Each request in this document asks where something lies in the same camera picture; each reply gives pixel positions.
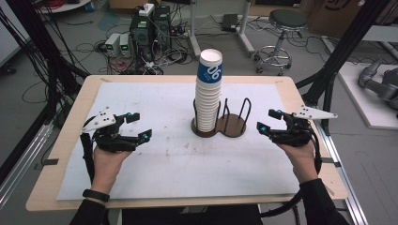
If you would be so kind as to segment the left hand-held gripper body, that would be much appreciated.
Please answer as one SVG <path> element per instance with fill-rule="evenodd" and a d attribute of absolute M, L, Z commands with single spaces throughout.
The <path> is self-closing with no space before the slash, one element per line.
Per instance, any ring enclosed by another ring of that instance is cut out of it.
<path fill-rule="evenodd" d="M 84 122 L 82 133 L 88 134 L 93 131 L 91 140 L 96 142 L 101 150 L 111 153 L 132 152 L 138 146 L 138 137 L 122 136 L 119 133 L 120 127 L 126 123 L 124 115 L 115 115 L 109 107 L 105 107 Z"/>

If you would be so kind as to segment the cardboard box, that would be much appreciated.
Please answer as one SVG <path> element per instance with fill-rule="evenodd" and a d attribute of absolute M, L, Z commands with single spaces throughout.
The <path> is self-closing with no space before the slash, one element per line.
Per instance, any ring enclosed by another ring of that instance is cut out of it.
<path fill-rule="evenodd" d="M 314 0 L 308 27 L 314 32 L 343 32 L 361 8 L 360 0 Z"/>

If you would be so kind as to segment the black box on floor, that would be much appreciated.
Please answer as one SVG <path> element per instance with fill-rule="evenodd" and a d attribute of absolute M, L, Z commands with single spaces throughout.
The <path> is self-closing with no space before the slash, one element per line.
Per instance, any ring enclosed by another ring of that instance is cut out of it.
<path fill-rule="evenodd" d="M 235 32 L 237 29 L 237 14 L 224 14 L 222 16 L 222 30 Z"/>

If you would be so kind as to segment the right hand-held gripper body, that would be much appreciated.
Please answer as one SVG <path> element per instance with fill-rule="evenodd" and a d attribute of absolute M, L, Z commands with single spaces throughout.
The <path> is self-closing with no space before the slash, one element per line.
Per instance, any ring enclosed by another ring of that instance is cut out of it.
<path fill-rule="evenodd" d="M 306 145 L 314 136 L 314 130 L 310 124 L 311 120 L 337 117 L 338 115 L 334 112 L 325 112 L 312 107 L 301 106 L 295 112 L 283 112 L 282 119 L 286 124 L 286 130 L 270 128 L 270 135 L 268 137 L 273 143 L 301 147 Z"/>

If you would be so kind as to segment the aluminium rail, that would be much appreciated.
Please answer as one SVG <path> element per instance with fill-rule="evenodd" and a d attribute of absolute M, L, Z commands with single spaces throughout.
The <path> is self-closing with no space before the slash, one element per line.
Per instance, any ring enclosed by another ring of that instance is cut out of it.
<path fill-rule="evenodd" d="M 53 122 L 50 122 L 48 125 L 42 125 L 38 131 L 34 132 L 33 137 L 28 139 L 27 144 L 23 146 L 22 155 L 11 168 L 4 182 L 0 185 L 0 211 L 7 204 L 12 193 L 38 156 L 41 148 L 50 138 L 53 130 Z"/>
<path fill-rule="evenodd" d="M 332 138 L 327 135 L 320 122 L 315 122 L 314 126 L 322 141 L 321 153 L 325 156 L 321 174 L 325 174 L 330 181 L 336 181 L 332 189 L 333 198 L 338 199 L 338 196 L 345 193 L 344 211 L 350 216 L 352 223 L 354 225 L 369 225 Z"/>

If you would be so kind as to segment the person's right hand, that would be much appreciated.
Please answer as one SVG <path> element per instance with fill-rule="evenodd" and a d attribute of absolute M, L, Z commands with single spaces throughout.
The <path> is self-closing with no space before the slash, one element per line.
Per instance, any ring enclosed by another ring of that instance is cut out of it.
<path fill-rule="evenodd" d="M 308 142 L 301 147 L 293 147 L 286 144 L 279 144 L 284 150 L 293 166 L 293 173 L 300 184 L 318 178 L 314 165 L 314 145 Z"/>

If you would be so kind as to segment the person's left hand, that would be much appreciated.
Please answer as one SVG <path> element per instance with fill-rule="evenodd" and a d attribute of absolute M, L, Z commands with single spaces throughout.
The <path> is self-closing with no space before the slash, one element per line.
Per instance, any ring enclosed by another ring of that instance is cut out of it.
<path fill-rule="evenodd" d="M 109 194 L 115 184 L 123 161 L 130 155 L 127 151 L 107 152 L 96 147 L 94 150 L 95 175 L 91 189 Z"/>

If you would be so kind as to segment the wooden table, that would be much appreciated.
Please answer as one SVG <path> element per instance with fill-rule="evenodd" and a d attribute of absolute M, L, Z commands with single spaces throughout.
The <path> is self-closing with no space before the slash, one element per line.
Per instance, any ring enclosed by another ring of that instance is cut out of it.
<path fill-rule="evenodd" d="M 90 116 L 90 110 L 100 86 L 104 83 L 192 83 L 192 75 L 95 75 L 87 78 L 72 106 L 67 121 L 57 138 L 50 154 L 52 164 L 45 166 L 26 203 L 29 211 L 71 210 L 79 206 L 83 192 L 90 185 L 83 160 L 83 148 L 79 139 L 84 122 Z M 222 83 L 269 83 L 277 86 L 284 94 L 283 105 L 292 109 L 302 104 L 299 92 L 289 77 L 266 76 L 226 76 Z M 254 195 L 231 197 L 190 197 L 172 199 L 112 199 L 111 208 L 188 206 L 236 203 L 272 203 L 289 200 L 294 194 Z"/>

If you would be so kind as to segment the stack of white paper cups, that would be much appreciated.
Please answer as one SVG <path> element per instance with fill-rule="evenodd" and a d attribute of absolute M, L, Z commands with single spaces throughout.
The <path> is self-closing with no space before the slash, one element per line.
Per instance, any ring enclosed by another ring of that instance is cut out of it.
<path fill-rule="evenodd" d="M 221 82 L 206 83 L 196 79 L 195 109 L 196 127 L 209 132 L 215 127 L 219 109 Z"/>

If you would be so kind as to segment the black round stool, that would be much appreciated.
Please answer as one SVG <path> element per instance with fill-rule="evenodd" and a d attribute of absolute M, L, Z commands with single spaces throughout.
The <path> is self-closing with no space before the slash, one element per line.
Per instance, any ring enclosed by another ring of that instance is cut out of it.
<path fill-rule="evenodd" d="M 285 68 L 291 68 L 292 56 L 283 48 L 283 41 L 290 32 L 300 32 L 307 25 L 307 18 L 300 12 L 292 9 L 274 9 L 269 13 L 269 23 L 281 31 L 275 45 L 267 45 L 259 49 L 253 57 L 258 63 L 256 72 L 263 72 L 263 65 L 279 68 L 279 76 L 283 75 Z"/>

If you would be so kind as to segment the blue banded paper cup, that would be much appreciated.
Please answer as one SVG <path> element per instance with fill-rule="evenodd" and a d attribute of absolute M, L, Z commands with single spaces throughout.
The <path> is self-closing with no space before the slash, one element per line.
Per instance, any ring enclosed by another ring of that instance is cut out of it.
<path fill-rule="evenodd" d="M 197 77 L 203 83 L 218 83 L 222 79 L 222 53 L 215 49 L 201 51 Z"/>

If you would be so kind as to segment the black computer tower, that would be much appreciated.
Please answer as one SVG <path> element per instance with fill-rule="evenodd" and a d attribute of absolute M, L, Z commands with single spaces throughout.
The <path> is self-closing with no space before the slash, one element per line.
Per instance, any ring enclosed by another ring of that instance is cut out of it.
<path fill-rule="evenodd" d="M 157 51 L 165 52 L 171 49 L 170 16 L 169 6 L 154 6 L 149 14 L 144 7 L 134 10 L 130 37 L 138 61 L 153 62 Z"/>

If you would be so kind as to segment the white platform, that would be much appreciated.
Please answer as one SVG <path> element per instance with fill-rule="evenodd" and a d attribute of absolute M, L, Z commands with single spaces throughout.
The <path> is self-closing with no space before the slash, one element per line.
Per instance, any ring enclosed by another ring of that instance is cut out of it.
<path fill-rule="evenodd" d="M 368 64 L 345 63 L 339 71 L 339 78 L 369 128 L 398 130 L 398 111 L 390 108 L 376 93 L 358 85 L 360 73 Z"/>

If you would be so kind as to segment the black wristband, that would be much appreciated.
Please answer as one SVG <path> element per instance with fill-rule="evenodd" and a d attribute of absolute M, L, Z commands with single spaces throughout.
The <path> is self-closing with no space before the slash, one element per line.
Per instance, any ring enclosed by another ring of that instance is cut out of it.
<path fill-rule="evenodd" d="M 107 203 L 110 200 L 110 196 L 108 194 L 104 194 L 102 192 L 98 192 L 92 189 L 85 189 L 83 192 L 83 196 L 85 198 L 92 198 L 105 203 Z"/>

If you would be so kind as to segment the grey power supply unit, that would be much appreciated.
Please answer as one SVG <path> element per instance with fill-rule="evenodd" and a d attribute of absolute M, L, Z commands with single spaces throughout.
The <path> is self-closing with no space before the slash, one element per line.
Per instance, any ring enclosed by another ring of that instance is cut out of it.
<path fill-rule="evenodd" d="M 120 35 L 118 33 L 111 34 L 105 42 L 107 53 L 110 57 L 118 57 L 120 54 Z"/>
<path fill-rule="evenodd" d="M 128 34 L 121 34 L 120 35 L 120 51 L 123 57 L 130 57 L 130 38 Z"/>

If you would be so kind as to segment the white desk frame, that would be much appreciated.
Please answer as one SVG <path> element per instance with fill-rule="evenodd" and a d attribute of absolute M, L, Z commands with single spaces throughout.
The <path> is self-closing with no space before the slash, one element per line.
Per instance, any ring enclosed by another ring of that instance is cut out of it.
<path fill-rule="evenodd" d="M 198 59 L 200 57 L 200 53 L 201 53 L 201 49 L 200 49 L 200 46 L 198 44 L 198 41 L 197 41 L 196 35 L 195 35 L 195 15 L 196 15 L 197 1 L 198 0 L 190 0 L 191 24 L 190 24 L 190 29 L 188 30 L 188 36 L 189 36 L 191 48 L 193 50 L 193 53 L 194 53 L 194 56 L 196 59 Z M 252 1 L 253 0 L 244 0 L 244 8 L 242 10 L 242 18 L 239 23 L 239 26 L 236 28 L 237 37 L 243 44 L 243 47 L 246 49 L 249 57 L 252 57 L 252 55 L 255 53 L 255 49 L 254 49 L 253 45 L 248 40 L 248 38 L 245 34 L 246 24 L 248 21 Z"/>

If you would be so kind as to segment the brown cup rack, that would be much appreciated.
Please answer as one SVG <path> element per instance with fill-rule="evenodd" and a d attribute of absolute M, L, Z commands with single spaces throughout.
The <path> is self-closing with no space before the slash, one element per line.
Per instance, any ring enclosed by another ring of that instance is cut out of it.
<path fill-rule="evenodd" d="M 247 121 L 252 110 L 251 101 L 245 97 L 239 114 L 230 113 L 228 106 L 228 99 L 224 100 L 224 103 L 219 103 L 217 110 L 217 119 L 213 123 L 214 128 L 210 131 L 202 131 L 197 126 L 198 122 L 196 118 L 191 120 L 191 131 L 202 138 L 210 138 L 215 136 L 217 133 L 221 133 L 228 138 L 237 138 L 244 134 L 247 127 Z"/>

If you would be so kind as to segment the white power strip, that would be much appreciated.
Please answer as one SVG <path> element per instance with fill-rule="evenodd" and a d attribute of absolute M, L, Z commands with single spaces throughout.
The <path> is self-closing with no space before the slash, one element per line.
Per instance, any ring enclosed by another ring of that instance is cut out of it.
<path fill-rule="evenodd" d="M 149 3 L 145 4 L 144 8 L 139 11 L 139 15 L 148 17 L 151 14 L 151 12 L 153 11 L 154 7 L 155 6 L 153 4 L 149 4 Z"/>

